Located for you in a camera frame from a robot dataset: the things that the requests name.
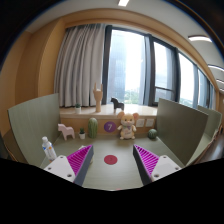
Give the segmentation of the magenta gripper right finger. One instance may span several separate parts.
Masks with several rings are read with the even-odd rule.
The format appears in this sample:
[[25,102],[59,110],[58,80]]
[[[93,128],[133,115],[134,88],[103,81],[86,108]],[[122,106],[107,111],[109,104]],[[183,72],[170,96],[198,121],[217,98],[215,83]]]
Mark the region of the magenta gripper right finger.
[[143,185],[148,185],[181,169],[167,155],[158,156],[136,144],[133,145],[133,156]]

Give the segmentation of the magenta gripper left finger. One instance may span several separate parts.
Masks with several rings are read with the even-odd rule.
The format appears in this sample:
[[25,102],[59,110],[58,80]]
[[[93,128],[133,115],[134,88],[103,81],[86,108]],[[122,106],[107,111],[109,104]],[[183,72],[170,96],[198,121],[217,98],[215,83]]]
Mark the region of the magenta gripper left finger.
[[93,154],[93,146],[88,145],[69,156],[58,156],[45,168],[45,171],[82,186]]

